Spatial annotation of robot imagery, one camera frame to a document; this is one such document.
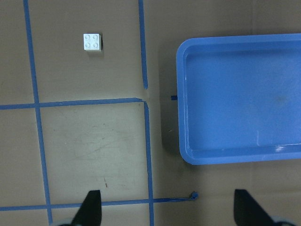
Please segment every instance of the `blue tray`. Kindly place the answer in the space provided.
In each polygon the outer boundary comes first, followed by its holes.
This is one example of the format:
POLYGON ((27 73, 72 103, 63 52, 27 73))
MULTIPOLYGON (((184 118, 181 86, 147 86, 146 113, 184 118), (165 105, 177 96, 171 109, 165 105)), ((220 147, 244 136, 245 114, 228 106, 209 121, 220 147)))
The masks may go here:
POLYGON ((176 63, 185 161, 301 158, 301 34, 189 39, 176 63))

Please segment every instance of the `vertical blue tape strip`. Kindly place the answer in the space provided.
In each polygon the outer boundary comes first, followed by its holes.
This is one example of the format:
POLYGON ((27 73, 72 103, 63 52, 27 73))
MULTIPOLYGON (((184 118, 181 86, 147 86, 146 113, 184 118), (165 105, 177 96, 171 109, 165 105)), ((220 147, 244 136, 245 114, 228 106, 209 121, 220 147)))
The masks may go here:
POLYGON ((146 143, 146 165, 148 174, 149 190, 149 208, 150 208, 150 226, 154 225, 154 198, 152 189, 152 171, 151 171, 151 137, 150 137, 150 115, 149 107, 144 101, 144 119, 145 119, 145 143, 146 143))
POLYGON ((45 158, 45 150, 44 150, 44 140, 43 140, 43 132, 42 132, 42 122, 41 122, 41 114, 40 114, 36 68, 35 68, 34 54, 33 54, 32 30, 31 30, 31 23, 30 23, 28 0, 23 0, 23 6, 24 6, 24 16, 25 16, 25 25, 26 25, 26 33, 27 33, 27 45, 28 45, 30 69, 31 69, 31 74, 32 74, 32 90, 33 90, 33 98, 34 98, 34 104, 35 104, 35 112, 36 112, 36 120, 37 120, 38 136, 39 136, 39 146, 40 146, 40 156, 41 156, 45 199, 46 199, 46 206, 47 206, 48 222, 49 222, 49 224, 51 224, 52 223, 52 213, 51 213, 51 206, 50 206, 50 194, 49 194, 49 186, 48 186, 47 167, 46 167, 46 158, 45 158))
POLYGON ((140 44, 141 44, 141 64, 142 64, 142 79, 145 89, 148 88, 147 68, 146 68, 146 49, 145 49, 145 30, 144 30, 144 9, 143 0, 138 0, 139 5, 139 25, 140 25, 140 44))

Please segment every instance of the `blue plastic bin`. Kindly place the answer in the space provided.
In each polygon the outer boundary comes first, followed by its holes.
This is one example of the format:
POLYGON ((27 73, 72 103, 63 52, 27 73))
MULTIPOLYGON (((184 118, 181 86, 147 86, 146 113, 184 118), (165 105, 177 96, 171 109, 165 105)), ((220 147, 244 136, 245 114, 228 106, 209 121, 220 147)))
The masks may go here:
POLYGON ((301 158, 301 34, 189 39, 176 63, 185 161, 301 158))

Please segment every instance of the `white lego brick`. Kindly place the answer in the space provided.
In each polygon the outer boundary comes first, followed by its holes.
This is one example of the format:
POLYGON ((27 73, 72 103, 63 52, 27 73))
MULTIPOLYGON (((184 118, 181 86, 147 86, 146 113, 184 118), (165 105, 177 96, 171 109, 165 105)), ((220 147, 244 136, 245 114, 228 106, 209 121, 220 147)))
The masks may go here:
POLYGON ((100 34, 84 34, 84 50, 85 51, 101 51, 100 34))

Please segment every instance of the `black object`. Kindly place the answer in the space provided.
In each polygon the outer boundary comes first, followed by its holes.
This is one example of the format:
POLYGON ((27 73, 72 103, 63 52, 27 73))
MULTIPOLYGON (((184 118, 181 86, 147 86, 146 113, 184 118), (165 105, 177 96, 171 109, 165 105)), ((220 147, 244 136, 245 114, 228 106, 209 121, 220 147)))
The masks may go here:
POLYGON ((234 193, 234 220, 237 226, 295 226, 288 222, 274 222, 246 190, 240 189, 234 193))
POLYGON ((89 191, 71 224, 60 226, 100 226, 102 206, 100 191, 89 191))

